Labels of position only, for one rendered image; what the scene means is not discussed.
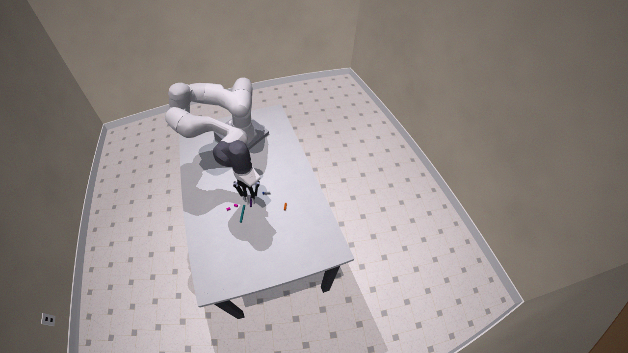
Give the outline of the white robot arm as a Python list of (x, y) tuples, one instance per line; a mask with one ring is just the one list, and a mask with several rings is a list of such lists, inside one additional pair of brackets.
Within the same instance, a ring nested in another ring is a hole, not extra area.
[[(260, 175), (253, 168), (247, 147), (257, 136), (251, 120), (253, 86), (250, 79), (237, 79), (232, 92), (218, 83), (191, 83), (190, 86), (174, 83), (168, 95), (170, 109), (165, 120), (171, 129), (185, 138), (195, 138), (209, 131), (225, 136), (213, 148), (215, 161), (223, 167), (232, 167), (236, 179), (253, 187)], [(228, 109), (233, 118), (227, 125), (207, 116), (190, 114), (191, 101), (221, 106)]]

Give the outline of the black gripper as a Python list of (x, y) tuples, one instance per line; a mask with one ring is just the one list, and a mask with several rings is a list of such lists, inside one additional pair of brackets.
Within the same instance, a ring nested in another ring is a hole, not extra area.
[[(237, 179), (237, 182), (234, 181), (233, 187), (237, 189), (238, 193), (240, 194), (240, 196), (244, 196), (247, 204), (249, 204), (249, 197), (246, 191), (246, 188), (248, 188), (248, 190), (250, 191), (251, 194), (251, 198), (253, 200), (253, 204), (254, 204), (254, 196), (257, 196), (258, 193), (258, 187), (260, 186), (260, 181), (258, 181), (255, 185), (255, 192), (253, 191), (253, 187), (248, 187), (248, 185), (246, 185), (244, 182), (239, 181)], [(241, 189), (242, 187), (242, 189)], [(244, 191), (244, 192), (243, 192)]]

